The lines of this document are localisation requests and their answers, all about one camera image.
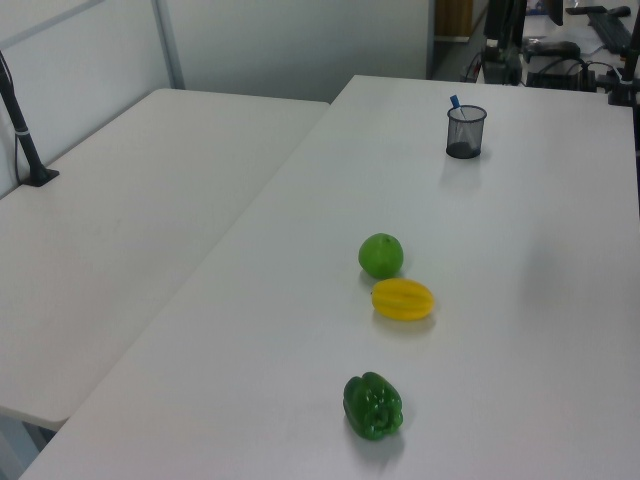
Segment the keyboard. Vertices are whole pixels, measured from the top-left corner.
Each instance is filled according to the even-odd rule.
[[[604,46],[611,53],[626,53],[631,43],[631,34],[618,17],[608,13],[587,14],[591,26],[596,31]]]

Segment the green bell pepper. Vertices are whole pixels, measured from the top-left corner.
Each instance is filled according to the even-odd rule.
[[[380,440],[402,425],[402,399],[377,373],[349,380],[342,405],[353,431],[367,440]]]

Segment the floor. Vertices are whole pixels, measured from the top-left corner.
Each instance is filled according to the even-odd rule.
[[[53,432],[0,414],[0,480],[17,480]]]
[[[484,21],[485,16],[466,43],[435,42],[432,80],[459,82],[464,78],[469,64],[484,46]]]

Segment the pen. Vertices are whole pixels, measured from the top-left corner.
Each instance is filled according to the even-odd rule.
[[[469,147],[471,147],[472,150],[475,150],[476,148],[478,148],[478,146],[476,145],[476,142],[475,142],[475,139],[473,138],[472,133],[469,131],[469,127],[466,123],[467,117],[464,116],[464,112],[462,111],[462,107],[460,106],[460,101],[458,100],[458,96],[452,95],[451,97],[449,97],[449,99],[451,100],[451,105],[453,105],[453,108],[454,108],[454,111],[456,112],[458,120],[461,120],[459,128],[462,129],[462,131],[464,132],[464,135],[467,137],[467,140],[469,141]]]

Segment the monitor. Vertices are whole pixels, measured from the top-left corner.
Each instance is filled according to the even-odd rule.
[[[544,0],[547,15],[556,25],[562,25],[562,0]]]

